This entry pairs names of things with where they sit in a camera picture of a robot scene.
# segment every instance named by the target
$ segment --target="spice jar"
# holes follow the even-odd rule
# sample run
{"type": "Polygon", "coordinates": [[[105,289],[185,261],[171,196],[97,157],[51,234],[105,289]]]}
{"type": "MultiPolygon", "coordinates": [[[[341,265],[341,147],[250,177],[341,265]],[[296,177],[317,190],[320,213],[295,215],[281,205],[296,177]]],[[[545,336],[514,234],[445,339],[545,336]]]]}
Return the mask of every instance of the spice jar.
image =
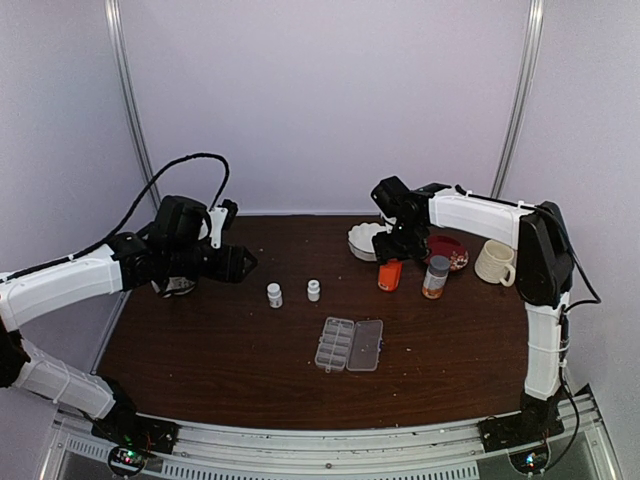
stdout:
{"type": "Polygon", "coordinates": [[[444,284],[449,276],[451,262],[447,257],[434,255],[429,261],[427,274],[422,284],[422,294],[430,300],[435,300],[442,296],[444,284]]]}

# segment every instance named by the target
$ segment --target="red saucer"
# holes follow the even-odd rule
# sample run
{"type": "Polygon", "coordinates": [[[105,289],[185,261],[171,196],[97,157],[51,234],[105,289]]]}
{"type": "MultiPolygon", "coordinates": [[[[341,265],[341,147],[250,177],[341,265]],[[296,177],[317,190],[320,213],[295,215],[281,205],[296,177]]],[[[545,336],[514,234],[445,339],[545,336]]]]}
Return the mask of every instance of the red saucer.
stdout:
{"type": "Polygon", "coordinates": [[[431,249],[431,254],[425,262],[428,264],[434,255],[442,255],[451,260],[451,271],[462,270],[469,263],[469,252],[455,238],[446,235],[430,235],[427,238],[427,245],[431,249]]]}

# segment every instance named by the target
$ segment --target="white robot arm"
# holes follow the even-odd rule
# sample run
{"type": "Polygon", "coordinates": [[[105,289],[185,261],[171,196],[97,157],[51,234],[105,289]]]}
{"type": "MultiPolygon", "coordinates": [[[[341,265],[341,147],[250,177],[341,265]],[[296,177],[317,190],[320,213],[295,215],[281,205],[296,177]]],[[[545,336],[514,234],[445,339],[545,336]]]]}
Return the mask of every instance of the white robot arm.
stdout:
{"type": "Polygon", "coordinates": [[[569,303],[574,267],[572,250],[557,205],[513,204],[430,184],[409,190],[397,177],[382,180],[371,196],[385,216],[395,217],[391,232],[373,239],[381,264],[391,259],[428,256],[429,227],[448,227],[502,242],[518,251],[516,287],[529,322],[529,365],[514,418],[479,425],[485,449],[508,448],[543,434],[557,433],[561,367],[568,348],[569,303]]]}
{"type": "MultiPolygon", "coordinates": [[[[520,202],[514,208],[471,195],[473,192],[437,192],[429,202],[431,224],[491,238],[518,250],[520,218],[530,215],[534,206],[520,202]]],[[[560,388],[560,356],[566,350],[562,345],[560,317],[568,305],[568,291],[562,293],[556,305],[525,302],[529,320],[529,368],[524,390],[540,400],[553,397],[560,388]]]]}
{"type": "MultiPolygon", "coordinates": [[[[138,234],[115,235],[89,254],[53,266],[0,275],[0,387],[24,388],[78,408],[103,436],[130,448],[146,448],[160,432],[164,437],[175,433],[170,422],[136,416],[135,405],[116,382],[53,358],[23,339],[19,329],[67,305],[147,283],[167,296],[192,290],[200,276],[242,281],[257,260],[244,247],[222,242],[236,212],[228,200],[207,211],[191,199],[165,197],[154,222],[138,234]]],[[[170,443],[154,447],[170,451],[170,443]]]]}

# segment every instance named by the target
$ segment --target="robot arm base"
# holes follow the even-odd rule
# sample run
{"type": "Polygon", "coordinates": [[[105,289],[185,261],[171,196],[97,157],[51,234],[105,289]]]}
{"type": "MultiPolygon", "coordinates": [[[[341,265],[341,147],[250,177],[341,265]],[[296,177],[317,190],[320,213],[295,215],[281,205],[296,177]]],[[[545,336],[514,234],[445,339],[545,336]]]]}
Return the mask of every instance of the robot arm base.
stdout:
{"type": "Polygon", "coordinates": [[[558,402],[562,390],[547,400],[522,393],[521,411],[504,417],[489,417],[478,424],[485,452],[513,449],[536,443],[564,432],[558,419],[558,402]]]}

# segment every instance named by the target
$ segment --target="white mug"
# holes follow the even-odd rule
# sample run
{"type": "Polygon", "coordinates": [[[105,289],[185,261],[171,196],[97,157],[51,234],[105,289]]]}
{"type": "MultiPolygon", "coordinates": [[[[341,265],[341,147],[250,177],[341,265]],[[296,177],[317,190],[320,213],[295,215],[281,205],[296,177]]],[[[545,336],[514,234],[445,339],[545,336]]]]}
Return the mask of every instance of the white mug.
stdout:
{"type": "Polygon", "coordinates": [[[476,275],[485,282],[510,287],[516,281],[516,269],[511,264],[514,257],[513,249],[504,243],[489,240],[476,260],[476,275]]]}

